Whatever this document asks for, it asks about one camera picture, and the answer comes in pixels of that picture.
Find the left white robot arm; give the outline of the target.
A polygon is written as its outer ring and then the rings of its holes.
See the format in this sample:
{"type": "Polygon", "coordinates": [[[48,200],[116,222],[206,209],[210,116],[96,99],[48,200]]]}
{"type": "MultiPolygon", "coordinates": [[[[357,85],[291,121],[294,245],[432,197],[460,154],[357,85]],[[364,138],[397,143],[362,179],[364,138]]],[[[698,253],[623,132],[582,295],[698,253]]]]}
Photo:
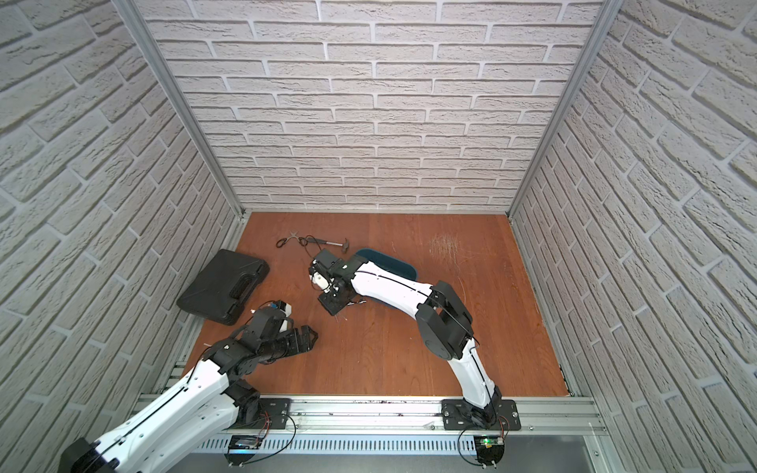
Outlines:
{"type": "Polygon", "coordinates": [[[268,434],[286,418],[281,400],[264,402],[246,380],[260,365],[306,354],[319,335],[268,305],[215,342],[181,380],[131,419],[94,441],[71,443],[61,472],[166,472],[203,441],[238,425],[268,434]]]}

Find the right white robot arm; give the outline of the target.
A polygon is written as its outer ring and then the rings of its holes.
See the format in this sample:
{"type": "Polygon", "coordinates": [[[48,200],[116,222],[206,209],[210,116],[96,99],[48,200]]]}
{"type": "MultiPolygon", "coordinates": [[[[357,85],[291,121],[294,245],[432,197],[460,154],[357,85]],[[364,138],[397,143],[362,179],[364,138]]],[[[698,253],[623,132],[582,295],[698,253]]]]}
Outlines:
{"type": "Polygon", "coordinates": [[[309,274],[323,291],[319,302],[330,315],[361,297],[412,317],[426,348],[449,363],[470,417],[481,425],[494,422],[501,394],[478,355],[472,316],[451,285],[412,281],[363,256],[343,260],[329,250],[315,256],[309,274]]]}

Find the teal plastic storage box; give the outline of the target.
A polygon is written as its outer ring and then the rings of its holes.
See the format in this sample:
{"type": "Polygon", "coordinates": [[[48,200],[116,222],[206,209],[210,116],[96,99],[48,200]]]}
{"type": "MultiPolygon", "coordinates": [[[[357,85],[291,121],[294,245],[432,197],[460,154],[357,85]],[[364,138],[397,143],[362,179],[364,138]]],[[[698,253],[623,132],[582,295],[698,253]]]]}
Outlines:
{"type": "Polygon", "coordinates": [[[416,281],[418,277],[417,270],[411,264],[404,262],[400,259],[394,258],[391,255],[382,253],[378,250],[371,250],[370,248],[361,248],[355,253],[356,256],[361,256],[376,264],[376,266],[386,270],[392,274],[410,281],[416,281]]]}

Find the black plastic tool case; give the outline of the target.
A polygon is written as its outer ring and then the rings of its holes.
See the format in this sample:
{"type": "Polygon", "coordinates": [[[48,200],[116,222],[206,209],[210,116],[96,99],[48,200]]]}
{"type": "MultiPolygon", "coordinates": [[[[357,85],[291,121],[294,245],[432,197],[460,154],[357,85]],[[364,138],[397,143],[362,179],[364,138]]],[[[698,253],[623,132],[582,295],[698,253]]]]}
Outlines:
{"type": "Polygon", "coordinates": [[[177,306],[190,315],[234,325],[269,271],[263,259],[219,250],[179,296],[177,306]]]}

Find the left controller board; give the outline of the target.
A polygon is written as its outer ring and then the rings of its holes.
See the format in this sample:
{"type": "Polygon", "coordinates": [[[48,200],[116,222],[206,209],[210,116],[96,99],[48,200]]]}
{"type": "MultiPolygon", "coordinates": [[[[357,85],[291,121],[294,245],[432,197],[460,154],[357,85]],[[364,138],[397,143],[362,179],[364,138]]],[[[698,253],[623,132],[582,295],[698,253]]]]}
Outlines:
{"type": "Polygon", "coordinates": [[[225,457],[232,467],[241,467],[254,460],[259,451],[258,436],[232,436],[225,457]]]}

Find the controller board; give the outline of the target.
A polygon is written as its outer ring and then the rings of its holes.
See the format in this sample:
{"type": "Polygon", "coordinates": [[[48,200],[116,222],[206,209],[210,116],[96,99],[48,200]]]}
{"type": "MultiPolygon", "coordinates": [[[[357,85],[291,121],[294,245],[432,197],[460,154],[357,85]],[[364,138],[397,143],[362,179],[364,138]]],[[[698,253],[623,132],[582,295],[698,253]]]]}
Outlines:
{"type": "Polygon", "coordinates": [[[258,436],[232,436],[225,457],[232,467],[241,467],[254,460],[259,451],[258,436]]]}
{"type": "Polygon", "coordinates": [[[476,461],[482,468],[496,468],[504,457],[506,444],[502,437],[475,436],[473,445],[476,461]]]}

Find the right controller board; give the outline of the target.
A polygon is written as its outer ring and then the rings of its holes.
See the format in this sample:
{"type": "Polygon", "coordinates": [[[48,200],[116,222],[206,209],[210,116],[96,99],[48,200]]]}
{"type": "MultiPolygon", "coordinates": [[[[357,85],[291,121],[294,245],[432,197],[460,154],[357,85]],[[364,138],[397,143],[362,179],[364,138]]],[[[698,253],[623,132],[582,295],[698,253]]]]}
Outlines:
{"type": "Polygon", "coordinates": [[[475,436],[473,445],[476,461],[482,468],[496,468],[504,457],[506,444],[502,437],[475,436]]]}

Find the small black-handled hammer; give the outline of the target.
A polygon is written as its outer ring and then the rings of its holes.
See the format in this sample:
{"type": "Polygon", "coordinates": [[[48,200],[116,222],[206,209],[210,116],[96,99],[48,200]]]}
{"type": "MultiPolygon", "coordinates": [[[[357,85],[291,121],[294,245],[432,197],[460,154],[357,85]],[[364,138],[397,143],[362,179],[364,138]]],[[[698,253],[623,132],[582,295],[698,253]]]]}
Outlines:
{"type": "Polygon", "coordinates": [[[346,253],[350,248],[349,240],[344,240],[344,242],[331,242],[331,240],[323,240],[322,238],[307,236],[306,241],[318,244],[319,246],[336,246],[337,248],[340,248],[343,253],[346,253]]]}

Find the black-handled scissors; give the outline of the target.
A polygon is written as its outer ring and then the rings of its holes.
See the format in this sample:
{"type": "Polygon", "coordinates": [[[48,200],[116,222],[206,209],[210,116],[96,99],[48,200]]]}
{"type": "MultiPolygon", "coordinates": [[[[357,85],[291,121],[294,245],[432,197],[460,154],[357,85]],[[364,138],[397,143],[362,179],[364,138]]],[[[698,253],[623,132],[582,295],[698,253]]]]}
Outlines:
{"type": "Polygon", "coordinates": [[[280,238],[275,246],[276,248],[283,248],[288,242],[297,242],[297,244],[303,246],[303,248],[308,245],[308,240],[305,236],[300,236],[297,232],[291,232],[289,236],[280,238]]]}

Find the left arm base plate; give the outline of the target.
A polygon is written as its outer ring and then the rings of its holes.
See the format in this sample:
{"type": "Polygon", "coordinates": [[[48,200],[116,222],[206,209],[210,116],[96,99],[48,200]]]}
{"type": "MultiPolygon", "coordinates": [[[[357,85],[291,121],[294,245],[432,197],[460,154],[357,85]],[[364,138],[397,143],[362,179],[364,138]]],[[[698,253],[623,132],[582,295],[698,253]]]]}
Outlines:
{"type": "Polygon", "coordinates": [[[291,398],[264,397],[250,400],[239,408],[236,422],[231,429],[260,430],[266,421],[270,422],[270,429],[284,430],[289,422],[291,398]]]}

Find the aluminium front rail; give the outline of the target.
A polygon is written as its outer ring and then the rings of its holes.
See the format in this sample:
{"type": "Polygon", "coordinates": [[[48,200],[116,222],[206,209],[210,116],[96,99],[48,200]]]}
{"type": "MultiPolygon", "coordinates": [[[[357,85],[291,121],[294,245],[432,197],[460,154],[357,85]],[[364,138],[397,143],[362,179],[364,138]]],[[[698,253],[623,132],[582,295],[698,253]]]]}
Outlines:
{"type": "MultiPolygon", "coordinates": [[[[475,436],[495,436],[511,447],[525,437],[583,441],[594,455],[609,436],[595,402],[581,397],[521,397],[514,400],[520,431],[446,431],[439,397],[291,396],[284,430],[270,430],[260,454],[475,455],[475,436]]],[[[226,429],[203,441],[196,453],[226,453],[232,436],[260,430],[226,429]]]]}

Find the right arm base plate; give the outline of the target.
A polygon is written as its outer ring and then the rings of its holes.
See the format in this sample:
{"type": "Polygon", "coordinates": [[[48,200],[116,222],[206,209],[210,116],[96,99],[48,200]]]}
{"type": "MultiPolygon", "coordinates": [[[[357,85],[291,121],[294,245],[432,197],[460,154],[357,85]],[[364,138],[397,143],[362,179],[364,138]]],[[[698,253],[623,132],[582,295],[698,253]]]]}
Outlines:
{"type": "Polygon", "coordinates": [[[443,399],[441,414],[446,431],[486,430],[520,431],[520,413],[512,399],[497,399],[477,408],[462,398],[443,399]]]}

